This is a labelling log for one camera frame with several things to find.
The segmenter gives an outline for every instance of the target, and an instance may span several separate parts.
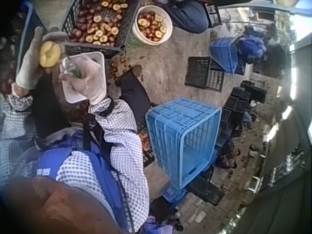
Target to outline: checkered shirt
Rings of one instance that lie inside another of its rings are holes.
[[[1,188],[14,176],[34,177],[42,174],[37,172],[37,161],[41,152],[35,146],[36,129],[30,115],[32,101],[31,96],[19,98],[14,95],[9,95],[6,101],[1,101]],[[105,99],[90,107],[89,112],[96,116],[97,122],[104,129],[105,140],[113,143],[111,164],[119,172],[134,228],[138,231],[149,212],[149,191],[143,171],[142,145],[137,135],[134,115],[126,102],[115,100],[114,109],[107,117],[99,115],[108,108],[110,102],[110,99]],[[64,135],[70,136],[78,129],[66,128],[53,133],[45,139],[45,144],[53,145],[56,140],[62,139]],[[60,167],[56,180],[90,193],[114,218],[86,154],[73,151]]]

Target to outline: white bucket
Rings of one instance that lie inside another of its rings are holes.
[[[162,16],[164,19],[162,22],[162,25],[167,28],[166,34],[158,42],[151,41],[151,40],[147,39],[146,37],[144,37],[143,34],[141,34],[141,32],[138,28],[138,25],[137,25],[138,16],[142,13],[146,13],[149,11],[154,11],[155,14]],[[132,26],[132,33],[139,41],[141,41],[144,44],[160,45],[160,44],[166,42],[171,37],[172,29],[173,29],[172,21],[170,19],[170,16],[167,14],[167,12],[158,6],[152,6],[151,5],[151,6],[143,6],[139,9],[139,11],[137,12],[137,15],[136,15],[136,20]]]

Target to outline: pants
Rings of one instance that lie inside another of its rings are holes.
[[[131,72],[122,75],[120,86],[120,99],[128,103],[136,122],[141,123],[150,107],[150,100],[144,87]],[[41,77],[36,89],[31,91],[31,95],[32,116],[39,137],[45,138],[56,131],[71,127],[55,96],[51,75],[45,74]]]
[[[173,25],[190,33],[203,33],[209,27],[208,16],[203,3],[195,0],[177,2],[175,5],[162,5],[170,16]]]

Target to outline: white work glove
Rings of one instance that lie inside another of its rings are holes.
[[[84,95],[91,105],[97,105],[106,97],[106,85],[101,66],[88,56],[73,58],[73,62],[82,73],[82,78],[76,78],[61,71],[59,78],[69,82],[75,91]]]
[[[34,38],[32,39],[29,49],[25,53],[21,68],[16,76],[16,84],[24,89],[34,89],[39,80],[36,74],[39,66],[39,52],[41,45],[49,40],[64,40],[68,35],[65,32],[51,32],[43,35],[43,28],[36,27]]]

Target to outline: white plastic container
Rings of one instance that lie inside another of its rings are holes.
[[[98,64],[101,65],[101,73],[103,74],[103,85],[104,85],[104,90],[106,90],[106,77],[105,77],[105,60],[104,60],[104,55],[101,52],[90,52],[90,53],[82,53],[79,55],[73,55],[70,56],[70,58],[77,58],[79,56],[88,56],[89,58],[91,58],[93,61],[96,61]],[[65,95],[65,99],[67,102],[69,103],[76,103],[79,101],[84,101],[87,98],[80,94],[77,93],[72,86],[65,80],[62,81],[63,84],[63,91],[64,91],[64,95]]]
[[[164,27],[167,28],[166,34],[158,42],[151,41],[151,40],[147,39],[146,37],[144,37],[143,34],[140,32],[138,25],[137,25],[138,16],[142,13],[146,13],[149,11],[154,11],[155,14],[162,16],[164,19],[162,24]],[[160,44],[166,42],[171,37],[172,29],[173,29],[172,21],[171,21],[170,16],[167,14],[167,12],[158,6],[152,6],[151,5],[151,6],[143,6],[139,9],[139,11],[137,12],[137,15],[136,15],[136,20],[132,26],[132,33],[139,41],[141,41],[144,44],[160,45]]]

